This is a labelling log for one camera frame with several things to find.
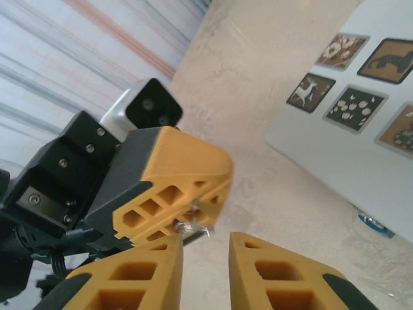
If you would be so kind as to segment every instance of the yellow 3d-printed part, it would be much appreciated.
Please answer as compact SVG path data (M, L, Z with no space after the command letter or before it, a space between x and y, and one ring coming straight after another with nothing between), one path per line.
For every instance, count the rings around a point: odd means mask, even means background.
M92 277L63 309L178 310L182 268L182 237L166 236L70 273Z
M349 309L323 278L341 273L248 234L230 234L229 271L232 310Z
M115 237L127 237L134 245L150 242L170 235L176 223L190 222L194 215L198 225L214 226L232 171L231 157L220 148L163 127L141 176L153 186L113 212Z

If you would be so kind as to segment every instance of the white deer picture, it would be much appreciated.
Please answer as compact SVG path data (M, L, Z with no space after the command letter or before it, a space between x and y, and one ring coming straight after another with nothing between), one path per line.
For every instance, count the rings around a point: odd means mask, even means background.
M312 89L317 86L317 83L310 79L309 77L307 78L307 81L310 83L307 88L303 88L301 85L296 88L294 91L292 97L295 95L298 96L298 98L303 102L303 107L305 106L305 100L312 100Z

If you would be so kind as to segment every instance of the floor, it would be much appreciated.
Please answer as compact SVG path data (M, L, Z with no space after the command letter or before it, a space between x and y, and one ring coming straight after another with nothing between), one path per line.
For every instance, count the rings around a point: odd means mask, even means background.
M412 309L413 245L365 227L345 199L264 142L278 108L360 2L212 2L170 89L185 111L181 128L227 150L236 177L215 235L185 248L182 309L230 309L231 231L331 265L379 309Z

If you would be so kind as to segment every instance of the blue object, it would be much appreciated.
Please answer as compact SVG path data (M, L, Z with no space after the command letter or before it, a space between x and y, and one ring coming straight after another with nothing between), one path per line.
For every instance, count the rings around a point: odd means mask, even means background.
M375 231L381 233L382 235L386 236L387 238L393 238L394 232L387 229L385 226L381 225L375 219L367 216L364 212L359 211L359 219L363 221L367 226Z

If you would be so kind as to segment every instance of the striped curtain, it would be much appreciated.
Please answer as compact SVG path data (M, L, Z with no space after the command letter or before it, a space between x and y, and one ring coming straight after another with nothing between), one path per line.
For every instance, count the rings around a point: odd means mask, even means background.
M17 176L86 109L141 79L168 85L205 0L0 0L0 168Z

